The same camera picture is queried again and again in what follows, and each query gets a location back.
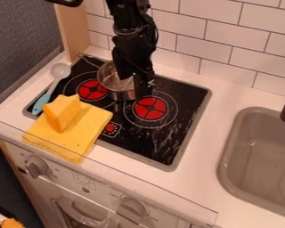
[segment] wooden frame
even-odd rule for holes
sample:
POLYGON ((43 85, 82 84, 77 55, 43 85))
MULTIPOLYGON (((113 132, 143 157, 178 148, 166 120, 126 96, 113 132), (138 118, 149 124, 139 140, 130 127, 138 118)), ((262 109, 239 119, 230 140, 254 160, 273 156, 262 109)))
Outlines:
POLYGON ((76 8, 55 4, 54 9, 65 51, 73 62, 90 45, 85 3, 76 8))

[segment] silver pot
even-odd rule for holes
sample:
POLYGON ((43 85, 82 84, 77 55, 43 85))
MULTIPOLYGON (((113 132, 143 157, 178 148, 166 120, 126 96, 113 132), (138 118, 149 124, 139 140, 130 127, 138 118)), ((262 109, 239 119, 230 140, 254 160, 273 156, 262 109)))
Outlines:
POLYGON ((133 77, 120 80, 113 61, 104 63, 97 72, 99 83, 108 89, 108 96, 115 101, 136 99, 133 77))

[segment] red burner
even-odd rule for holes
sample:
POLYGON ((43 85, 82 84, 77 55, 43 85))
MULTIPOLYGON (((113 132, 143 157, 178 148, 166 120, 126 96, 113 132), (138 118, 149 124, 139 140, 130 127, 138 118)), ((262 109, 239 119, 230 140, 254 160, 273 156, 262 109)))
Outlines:
POLYGON ((108 125, 105 127, 105 130, 106 130, 107 132, 113 132, 113 131, 115 130, 115 127, 114 127, 114 125, 112 125, 112 124, 108 124, 108 125))
POLYGON ((158 120, 167 113, 167 104, 159 97, 146 97, 134 105, 135 114, 144 120, 158 120))
POLYGON ((105 97, 108 90, 100 85, 97 79, 91 79, 79 86, 78 93, 83 99, 97 101, 105 97))

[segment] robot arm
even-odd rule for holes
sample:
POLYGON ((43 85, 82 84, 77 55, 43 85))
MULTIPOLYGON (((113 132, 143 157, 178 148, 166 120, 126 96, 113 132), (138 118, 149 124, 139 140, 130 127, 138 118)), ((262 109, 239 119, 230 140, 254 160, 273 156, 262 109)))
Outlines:
MULTIPOLYGON (((71 7, 83 0, 47 0, 71 7)), ((112 52, 113 61, 120 79, 134 77, 137 96, 150 91, 154 79, 151 55, 156 50, 159 33, 153 18, 147 14, 149 0, 106 0, 114 18, 112 52)))

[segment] spoon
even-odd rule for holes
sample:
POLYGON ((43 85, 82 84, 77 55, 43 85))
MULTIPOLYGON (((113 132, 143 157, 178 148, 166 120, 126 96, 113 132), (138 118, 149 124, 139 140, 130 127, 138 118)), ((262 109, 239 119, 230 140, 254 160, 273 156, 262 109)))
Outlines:
POLYGON ((61 80, 70 75, 71 69, 70 66, 65 63, 57 63, 54 64, 51 68, 51 74, 54 77, 54 81, 52 82, 49 90, 47 90, 46 94, 43 94, 35 103, 34 108, 32 110, 32 114, 37 116, 42 111, 42 106, 47 104, 51 100, 52 93, 56 86, 59 84, 61 80))

